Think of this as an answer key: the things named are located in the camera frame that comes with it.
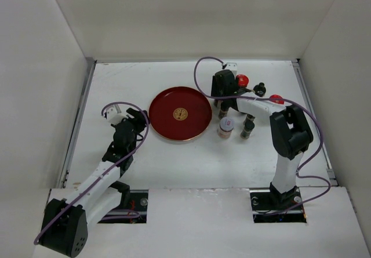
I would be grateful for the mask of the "small black cap spice bottle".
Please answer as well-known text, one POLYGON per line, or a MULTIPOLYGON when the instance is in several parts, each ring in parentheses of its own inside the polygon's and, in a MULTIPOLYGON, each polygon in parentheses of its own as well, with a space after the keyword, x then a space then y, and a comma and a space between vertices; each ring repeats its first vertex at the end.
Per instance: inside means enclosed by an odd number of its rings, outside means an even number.
POLYGON ((218 118, 223 119, 227 116, 230 104, 227 101, 222 101, 220 104, 218 118))

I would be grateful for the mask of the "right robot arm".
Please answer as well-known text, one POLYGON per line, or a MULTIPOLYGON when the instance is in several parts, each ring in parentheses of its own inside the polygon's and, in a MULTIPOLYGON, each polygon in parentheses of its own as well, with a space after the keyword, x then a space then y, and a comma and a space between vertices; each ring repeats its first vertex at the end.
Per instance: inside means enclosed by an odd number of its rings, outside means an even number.
POLYGON ((238 85, 230 70, 221 70, 212 77, 211 96, 220 102, 219 118, 230 108, 246 114, 244 130, 252 127, 250 117, 268 123, 273 146, 278 154, 275 175, 270 183, 268 204, 274 210, 286 209, 296 196, 296 172, 304 152, 313 141, 313 134, 303 110, 281 99, 259 101, 247 99, 249 91, 238 85))

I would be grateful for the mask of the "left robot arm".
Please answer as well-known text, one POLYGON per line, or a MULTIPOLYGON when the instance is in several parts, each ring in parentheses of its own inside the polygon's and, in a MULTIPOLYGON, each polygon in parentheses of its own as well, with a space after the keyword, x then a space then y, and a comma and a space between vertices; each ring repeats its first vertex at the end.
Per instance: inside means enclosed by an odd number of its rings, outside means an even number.
POLYGON ((130 204, 130 187, 119 182, 133 162, 133 155, 149 131, 146 111, 130 105, 123 115, 118 103, 105 106, 101 115, 115 129, 113 140, 97 168, 71 194, 51 199, 45 207, 40 233, 41 245, 67 257, 77 257, 85 247, 89 231, 113 210, 130 204))

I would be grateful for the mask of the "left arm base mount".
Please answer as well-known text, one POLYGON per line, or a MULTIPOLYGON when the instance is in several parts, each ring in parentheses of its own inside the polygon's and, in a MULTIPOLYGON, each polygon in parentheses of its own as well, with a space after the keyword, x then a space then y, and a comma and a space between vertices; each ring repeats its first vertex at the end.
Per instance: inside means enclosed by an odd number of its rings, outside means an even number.
POLYGON ((99 222, 101 224, 146 224, 148 209, 148 190, 132 190, 128 184, 116 181, 110 188, 121 194, 119 205, 108 212, 99 222))

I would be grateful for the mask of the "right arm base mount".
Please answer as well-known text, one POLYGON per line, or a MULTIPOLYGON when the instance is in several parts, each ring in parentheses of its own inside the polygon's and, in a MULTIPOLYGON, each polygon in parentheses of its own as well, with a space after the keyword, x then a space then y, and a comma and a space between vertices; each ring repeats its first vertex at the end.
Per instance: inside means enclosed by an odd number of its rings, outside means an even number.
POLYGON ((268 189, 250 190, 254 223, 306 223, 298 187, 280 194, 272 184, 268 189))

